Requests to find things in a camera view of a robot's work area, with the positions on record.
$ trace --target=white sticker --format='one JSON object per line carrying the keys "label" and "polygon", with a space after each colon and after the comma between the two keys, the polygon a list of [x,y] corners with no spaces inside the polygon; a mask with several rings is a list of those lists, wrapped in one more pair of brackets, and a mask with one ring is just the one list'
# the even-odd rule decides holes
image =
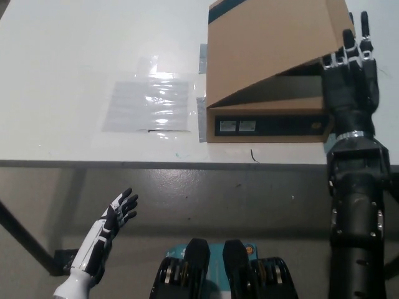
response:
{"label": "white sticker", "polygon": [[221,120],[220,132],[234,132],[236,131],[236,121],[234,120]]}
{"label": "white sticker", "polygon": [[255,131],[256,120],[241,120],[239,122],[240,131]]}

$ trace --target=white table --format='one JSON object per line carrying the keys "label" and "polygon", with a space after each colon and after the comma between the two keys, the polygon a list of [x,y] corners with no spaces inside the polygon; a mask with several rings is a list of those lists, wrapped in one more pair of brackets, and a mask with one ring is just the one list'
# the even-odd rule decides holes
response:
{"label": "white table", "polygon": [[[207,144],[198,139],[196,97],[200,44],[213,0],[13,0],[0,22],[0,165],[224,168],[260,164],[325,164],[323,144]],[[399,164],[397,79],[399,27],[395,0],[348,0],[370,15],[381,69],[378,139]],[[116,82],[130,80],[143,59],[156,73],[195,84],[187,132],[103,130]]]}

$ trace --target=gray floor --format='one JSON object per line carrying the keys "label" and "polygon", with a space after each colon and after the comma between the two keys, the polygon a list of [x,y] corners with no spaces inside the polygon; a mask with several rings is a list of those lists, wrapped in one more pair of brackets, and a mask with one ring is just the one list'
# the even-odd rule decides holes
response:
{"label": "gray floor", "polygon": [[[113,298],[115,292],[148,298],[165,250],[194,236],[256,242],[260,256],[286,260],[300,298],[325,298],[330,204],[325,176],[305,170],[301,180],[298,174],[8,168],[0,169],[0,195],[43,246],[54,250],[78,247],[109,201],[134,188],[140,195],[137,218],[115,239],[92,298]],[[386,205],[390,260],[399,253],[399,206],[391,199]],[[64,278],[48,276],[2,228],[0,240],[0,298],[51,298]],[[388,283],[389,298],[399,296],[398,279]]]}

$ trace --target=open cardboard box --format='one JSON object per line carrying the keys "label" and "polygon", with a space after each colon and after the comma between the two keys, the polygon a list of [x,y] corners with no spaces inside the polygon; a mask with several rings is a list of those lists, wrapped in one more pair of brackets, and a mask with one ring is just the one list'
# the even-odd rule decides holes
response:
{"label": "open cardboard box", "polygon": [[319,58],[353,24],[345,0],[219,0],[209,8],[210,143],[325,141]]}

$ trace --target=white robotic hand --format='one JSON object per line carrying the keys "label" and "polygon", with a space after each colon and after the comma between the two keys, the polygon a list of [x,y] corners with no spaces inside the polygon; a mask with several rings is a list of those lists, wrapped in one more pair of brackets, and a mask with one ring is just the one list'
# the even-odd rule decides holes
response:
{"label": "white robotic hand", "polygon": [[60,285],[54,298],[88,299],[89,290],[101,281],[105,262],[112,248],[112,240],[126,222],[136,216],[137,195],[129,188],[108,206],[101,218],[94,222],[72,263],[70,277]]}

